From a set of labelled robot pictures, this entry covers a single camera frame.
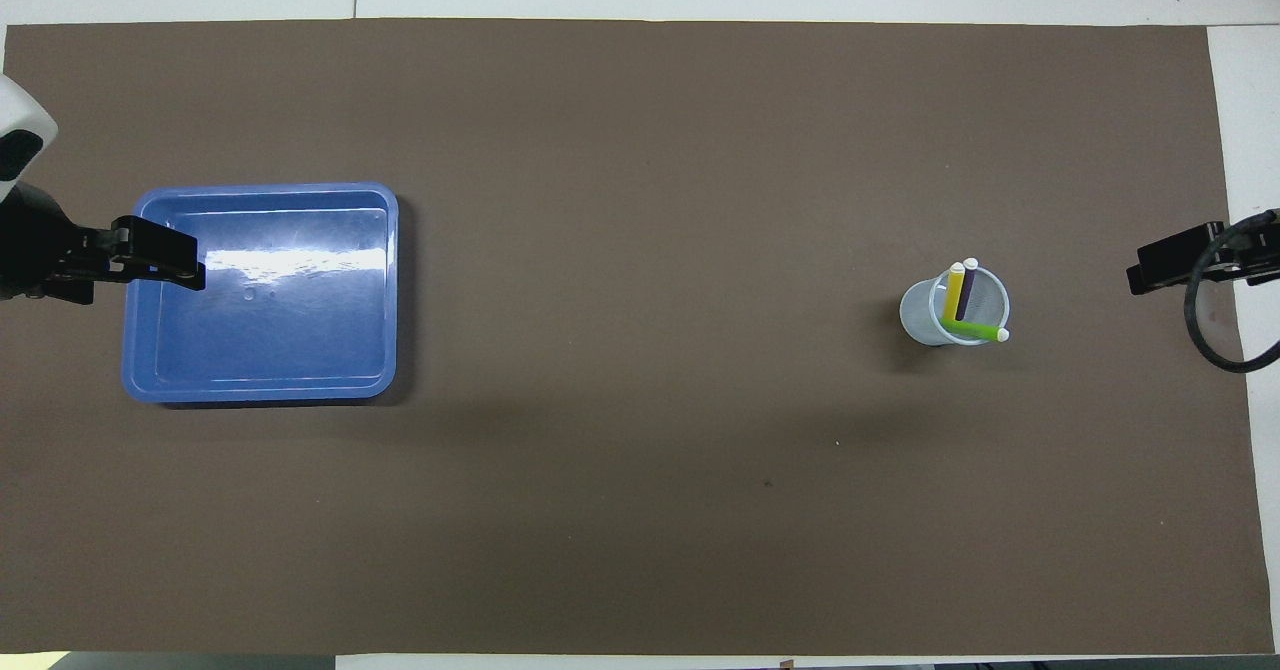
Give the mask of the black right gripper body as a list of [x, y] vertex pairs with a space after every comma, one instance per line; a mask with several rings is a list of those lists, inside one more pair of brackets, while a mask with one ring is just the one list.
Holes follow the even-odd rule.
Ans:
[[1277, 209], [1268, 209], [1226, 227], [1216, 238], [1212, 282], [1265, 284], [1279, 274]]

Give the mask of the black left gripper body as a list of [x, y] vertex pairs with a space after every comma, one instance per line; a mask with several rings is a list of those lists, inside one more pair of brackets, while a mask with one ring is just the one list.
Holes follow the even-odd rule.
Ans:
[[15, 183], [1, 205], [1, 300], [60, 298], [91, 305], [110, 282], [99, 231], [78, 225], [45, 191]]

